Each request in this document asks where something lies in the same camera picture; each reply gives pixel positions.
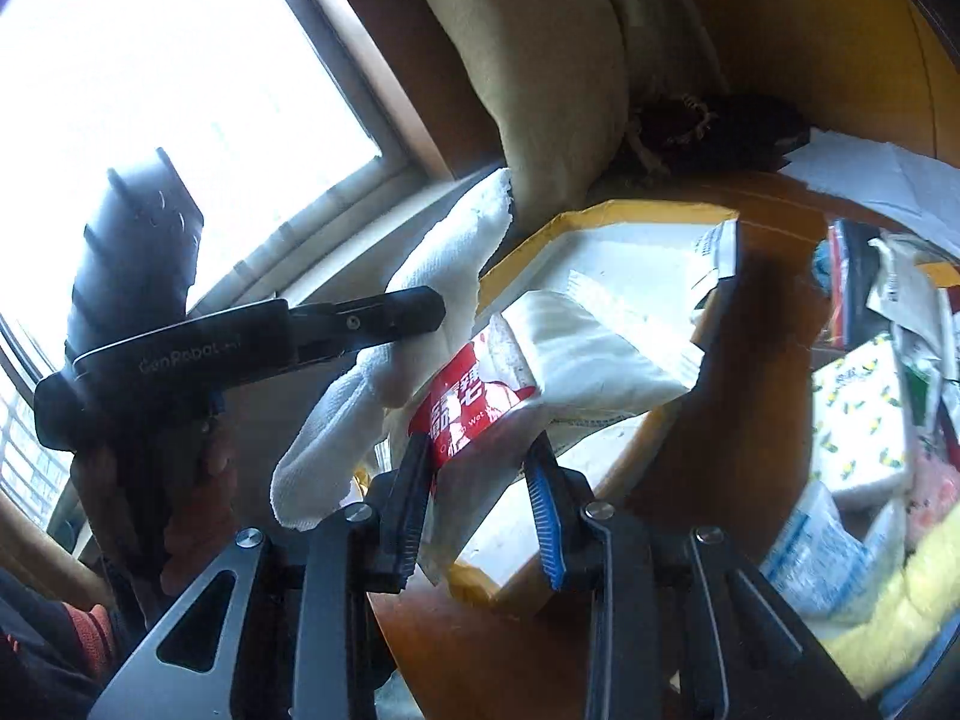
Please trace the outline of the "left hand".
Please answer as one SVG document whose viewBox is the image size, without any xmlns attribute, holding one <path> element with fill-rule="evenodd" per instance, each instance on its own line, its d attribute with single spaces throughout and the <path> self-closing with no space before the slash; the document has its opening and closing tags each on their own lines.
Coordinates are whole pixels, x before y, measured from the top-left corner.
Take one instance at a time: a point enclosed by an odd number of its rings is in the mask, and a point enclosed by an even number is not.
<svg viewBox="0 0 960 720">
<path fill-rule="evenodd" d="M 236 533 L 233 497 L 238 475 L 231 460 L 231 434 L 228 427 L 217 424 L 206 438 L 200 478 L 172 505 L 163 530 L 167 559 L 160 573 L 160 589 L 167 596 L 187 589 Z M 125 569 L 128 556 L 137 548 L 137 538 L 130 505 L 117 486 L 114 455 L 107 447 L 78 454 L 71 464 L 70 479 L 104 559 Z"/>
</svg>

